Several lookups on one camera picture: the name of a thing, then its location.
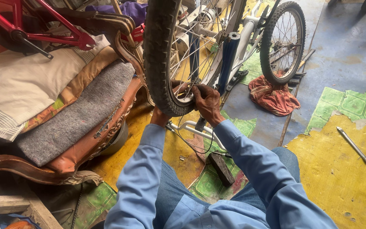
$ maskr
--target jeans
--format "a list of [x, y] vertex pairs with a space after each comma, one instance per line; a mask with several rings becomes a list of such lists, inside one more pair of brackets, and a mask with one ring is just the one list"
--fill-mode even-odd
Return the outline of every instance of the jeans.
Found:
[[[296, 155], [283, 147], [276, 147], [272, 149], [272, 152], [278, 155], [280, 161], [286, 166], [292, 177], [296, 182], [300, 183], [299, 163]], [[155, 202], [156, 217], [153, 220], [153, 228], [162, 229], [165, 226], [166, 221], [183, 195], [187, 195], [207, 208], [211, 205], [193, 195], [177, 178], [174, 169], [165, 161], [162, 161], [162, 173], [160, 177], [158, 195]], [[234, 195], [231, 200], [247, 203], [263, 212], [266, 212], [265, 205], [262, 203], [259, 195], [249, 182], [241, 191]]]

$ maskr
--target shirt sleeve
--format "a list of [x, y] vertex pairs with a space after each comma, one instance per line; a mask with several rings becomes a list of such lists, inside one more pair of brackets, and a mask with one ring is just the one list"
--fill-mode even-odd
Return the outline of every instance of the shirt sleeve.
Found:
[[271, 228], [337, 228], [332, 219], [312, 201], [279, 157], [243, 135], [229, 120], [214, 132], [244, 172], [266, 206]]
[[138, 148], [119, 175], [117, 203], [108, 212], [104, 228], [153, 228], [164, 142], [164, 128], [145, 127]]

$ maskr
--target gray blanket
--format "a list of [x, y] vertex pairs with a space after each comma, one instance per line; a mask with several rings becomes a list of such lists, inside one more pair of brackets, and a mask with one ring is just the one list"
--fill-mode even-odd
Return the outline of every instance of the gray blanket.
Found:
[[77, 101], [15, 142], [38, 166], [48, 163], [111, 114], [134, 75], [130, 63], [117, 60], [103, 69]]

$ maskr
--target person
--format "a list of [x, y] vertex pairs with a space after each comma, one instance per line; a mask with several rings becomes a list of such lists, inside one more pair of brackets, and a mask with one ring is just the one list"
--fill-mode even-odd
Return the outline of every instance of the person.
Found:
[[196, 85], [191, 91], [196, 109], [249, 182], [231, 200], [214, 204], [190, 193], [162, 160], [165, 125], [171, 117], [155, 107], [138, 148], [119, 175], [117, 203], [104, 228], [337, 228], [307, 198], [296, 155], [282, 147], [270, 151], [241, 134], [221, 116], [216, 90]]

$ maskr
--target shirt cuff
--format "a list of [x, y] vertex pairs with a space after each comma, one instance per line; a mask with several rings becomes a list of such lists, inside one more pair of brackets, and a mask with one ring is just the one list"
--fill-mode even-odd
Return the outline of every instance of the shirt cuff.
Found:
[[214, 133], [216, 133], [223, 145], [229, 145], [233, 142], [234, 138], [241, 134], [236, 126], [228, 119], [220, 122], [216, 128], [214, 128]]
[[140, 145], [150, 145], [163, 151], [166, 130], [156, 124], [146, 125], [142, 133]]

